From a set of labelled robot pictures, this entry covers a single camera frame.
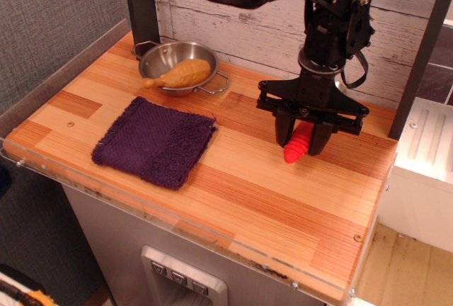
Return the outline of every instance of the red rubber object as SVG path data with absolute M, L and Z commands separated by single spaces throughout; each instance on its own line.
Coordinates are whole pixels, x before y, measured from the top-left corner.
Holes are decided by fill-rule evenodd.
M 308 152 L 313 126 L 313 123 L 301 121 L 294 129 L 291 139 L 283 148 L 283 155 L 287 163 L 298 161 Z

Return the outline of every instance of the bowl handle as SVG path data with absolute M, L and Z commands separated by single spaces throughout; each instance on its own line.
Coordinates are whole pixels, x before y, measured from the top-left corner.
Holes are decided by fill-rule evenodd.
M 158 42 L 153 42 L 152 40 L 147 40 L 146 42 L 138 42 L 137 44 L 134 45 L 134 47 L 132 48 L 132 51 L 130 53 L 132 53 L 135 57 L 137 57 L 139 60 L 142 58 L 141 56 L 139 56 L 137 53 L 135 53 L 135 49 L 137 49 L 137 46 L 139 45 L 144 45 L 144 44 L 148 44 L 148 43 L 151 43 L 151 44 L 154 44 L 154 45 L 160 45 Z
M 207 93 L 209 93 L 211 95 L 216 94 L 217 92 L 226 90 L 228 88 L 228 85 L 229 85 L 229 77 L 227 75 L 221 73 L 221 72 L 217 72 L 217 74 L 222 76 L 222 77 L 224 77 L 226 79 L 225 86 L 223 88 L 217 89 L 217 90 L 214 90 L 214 91 L 210 91 L 210 90 L 207 90 L 207 89 L 203 88 L 202 86 L 199 86 L 198 89 L 203 90 L 204 92 L 207 92 Z

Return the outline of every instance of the button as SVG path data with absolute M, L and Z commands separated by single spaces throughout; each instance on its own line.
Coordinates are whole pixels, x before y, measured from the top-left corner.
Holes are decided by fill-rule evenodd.
M 182 274 L 171 271 L 171 276 L 173 276 L 173 280 L 180 285 L 187 285 L 187 279 Z
M 207 295 L 207 287 L 198 283 L 196 281 L 192 281 L 193 290 L 201 295 Z
M 151 265 L 153 266 L 153 271 L 161 276 L 167 275 L 167 270 L 162 265 L 158 264 L 157 262 L 151 261 Z

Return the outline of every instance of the white wooden wall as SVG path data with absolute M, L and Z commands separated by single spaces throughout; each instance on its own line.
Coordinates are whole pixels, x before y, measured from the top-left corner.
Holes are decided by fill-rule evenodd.
M 376 34 L 364 49 L 369 62 L 365 84 L 348 95 L 397 109 L 435 0 L 374 0 Z M 220 60 L 282 79 L 298 76 L 304 43 L 304 1 L 278 0 L 256 10 L 206 0 L 156 0 L 161 41 L 194 40 L 211 47 Z M 350 81 L 362 75 L 348 62 Z

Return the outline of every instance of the screw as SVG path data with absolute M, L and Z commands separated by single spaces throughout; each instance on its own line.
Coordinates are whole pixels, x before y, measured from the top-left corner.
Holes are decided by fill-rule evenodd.
M 354 235 L 354 240 L 356 242 L 362 242 L 363 241 L 363 236 L 361 234 L 356 234 L 356 235 Z

